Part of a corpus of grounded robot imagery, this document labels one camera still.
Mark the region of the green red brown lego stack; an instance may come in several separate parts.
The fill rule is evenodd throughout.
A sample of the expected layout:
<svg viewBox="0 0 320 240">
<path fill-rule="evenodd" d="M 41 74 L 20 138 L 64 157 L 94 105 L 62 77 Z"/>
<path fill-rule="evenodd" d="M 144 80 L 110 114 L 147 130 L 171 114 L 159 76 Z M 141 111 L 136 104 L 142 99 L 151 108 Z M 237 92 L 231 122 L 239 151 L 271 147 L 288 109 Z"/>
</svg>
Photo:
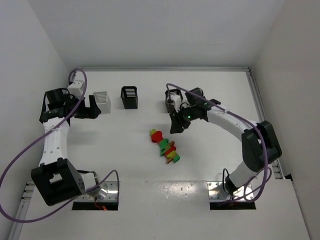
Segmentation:
<svg viewBox="0 0 320 240">
<path fill-rule="evenodd" d="M 167 164 L 171 162 L 176 163 L 180 160 L 181 157 L 177 153 L 175 141 L 169 141 L 167 138 L 164 138 L 158 144 L 160 147 L 160 156 L 165 157 Z"/>
</svg>

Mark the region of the lime lego brick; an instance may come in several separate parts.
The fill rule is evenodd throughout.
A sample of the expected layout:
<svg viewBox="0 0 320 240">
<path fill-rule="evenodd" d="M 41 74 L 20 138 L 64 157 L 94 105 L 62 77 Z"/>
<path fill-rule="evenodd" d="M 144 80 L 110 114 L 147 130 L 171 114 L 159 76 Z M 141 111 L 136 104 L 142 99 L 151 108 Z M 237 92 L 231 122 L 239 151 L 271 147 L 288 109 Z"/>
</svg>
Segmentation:
<svg viewBox="0 0 320 240">
<path fill-rule="evenodd" d="M 150 135 L 152 136 L 154 133 L 156 133 L 157 131 L 155 130 L 155 129 L 152 129 L 151 131 L 150 131 Z"/>
</svg>

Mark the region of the red rounded lego brick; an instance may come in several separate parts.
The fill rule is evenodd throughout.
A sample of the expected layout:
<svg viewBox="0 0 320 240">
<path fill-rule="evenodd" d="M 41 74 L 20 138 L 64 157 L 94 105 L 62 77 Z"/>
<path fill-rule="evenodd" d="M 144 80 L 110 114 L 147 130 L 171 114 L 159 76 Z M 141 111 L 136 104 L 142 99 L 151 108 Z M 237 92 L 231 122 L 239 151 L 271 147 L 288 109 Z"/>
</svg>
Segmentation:
<svg viewBox="0 0 320 240">
<path fill-rule="evenodd" d="M 160 143 L 164 138 L 163 138 L 163 133 L 161 131 L 156 131 L 153 135 L 150 136 L 151 141 L 153 143 Z"/>
</svg>

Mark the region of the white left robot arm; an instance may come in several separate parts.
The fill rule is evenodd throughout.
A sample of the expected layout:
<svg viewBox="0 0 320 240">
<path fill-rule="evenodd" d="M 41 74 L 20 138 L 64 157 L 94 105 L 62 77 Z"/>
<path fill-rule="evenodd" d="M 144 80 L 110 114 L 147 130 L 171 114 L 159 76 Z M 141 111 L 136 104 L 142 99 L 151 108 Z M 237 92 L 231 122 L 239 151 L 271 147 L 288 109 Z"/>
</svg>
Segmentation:
<svg viewBox="0 0 320 240">
<path fill-rule="evenodd" d="M 39 166 L 32 169 L 31 178 L 48 206 L 98 192 L 98 176 L 94 171 L 77 170 L 67 154 L 67 137 L 71 118 L 96 119 L 101 110 L 95 97 L 85 100 L 66 88 L 45 92 L 39 121 L 45 131 L 43 154 Z"/>
</svg>

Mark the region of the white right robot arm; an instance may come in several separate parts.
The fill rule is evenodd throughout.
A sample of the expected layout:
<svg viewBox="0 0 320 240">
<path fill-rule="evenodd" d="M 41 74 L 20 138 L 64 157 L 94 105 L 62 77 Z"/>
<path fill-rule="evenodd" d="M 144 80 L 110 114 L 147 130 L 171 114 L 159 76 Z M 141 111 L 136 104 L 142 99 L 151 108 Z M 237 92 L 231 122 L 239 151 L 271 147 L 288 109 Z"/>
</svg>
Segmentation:
<svg viewBox="0 0 320 240">
<path fill-rule="evenodd" d="M 206 99 L 201 88 L 185 90 L 178 86 L 165 91 L 165 104 L 171 119 L 171 134 L 186 130 L 192 121 L 204 120 L 226 130 L 241 142 L 242 162 L 222 181 L 223 190 L 233 195 L 282 155 L 272 124 L 247 120 L 212 98 Z"/>
</svg>

